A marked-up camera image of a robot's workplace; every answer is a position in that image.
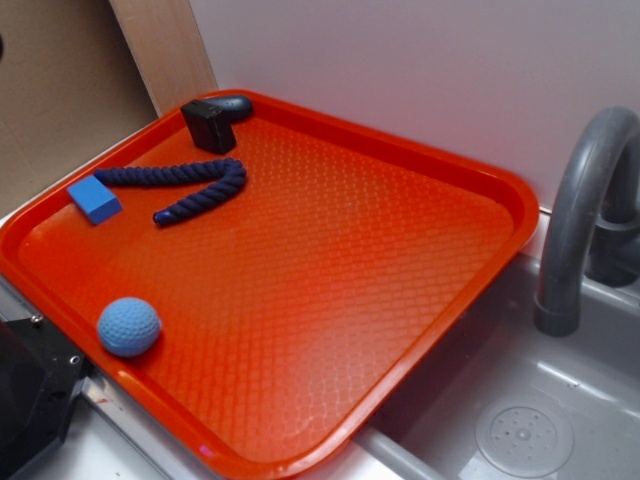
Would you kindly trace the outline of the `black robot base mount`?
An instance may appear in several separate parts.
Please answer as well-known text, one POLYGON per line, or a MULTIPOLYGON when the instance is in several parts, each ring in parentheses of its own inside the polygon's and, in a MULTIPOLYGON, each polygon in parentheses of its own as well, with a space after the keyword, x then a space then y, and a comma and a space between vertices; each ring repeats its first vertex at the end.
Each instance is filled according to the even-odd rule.
POLYGON ((1 477, 19 479, 64 444, 84 353, 42 315, 1 323, 1 477))

